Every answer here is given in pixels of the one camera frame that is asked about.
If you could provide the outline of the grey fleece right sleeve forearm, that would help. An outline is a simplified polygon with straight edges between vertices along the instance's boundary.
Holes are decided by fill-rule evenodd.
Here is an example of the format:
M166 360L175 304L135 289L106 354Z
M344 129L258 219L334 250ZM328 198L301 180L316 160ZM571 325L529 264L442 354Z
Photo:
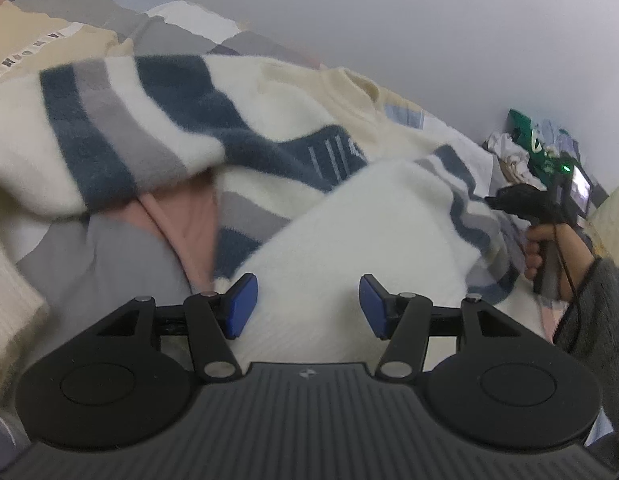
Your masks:
M595 374L602 406L619 440L619 268L613 261L595 260L553 342Z

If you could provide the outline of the person's right hand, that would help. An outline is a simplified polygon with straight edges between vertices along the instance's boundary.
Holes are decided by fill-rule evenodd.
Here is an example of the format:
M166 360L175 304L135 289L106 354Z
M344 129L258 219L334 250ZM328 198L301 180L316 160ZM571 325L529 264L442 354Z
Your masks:
M559 271L559 294L563 301L571 302L582 281L595 262L595 256L586 243L568 224L539 224L527 229L524 247L525 277L533 281L539 272L546 273L547 264L541 254L544 245L555 245Z

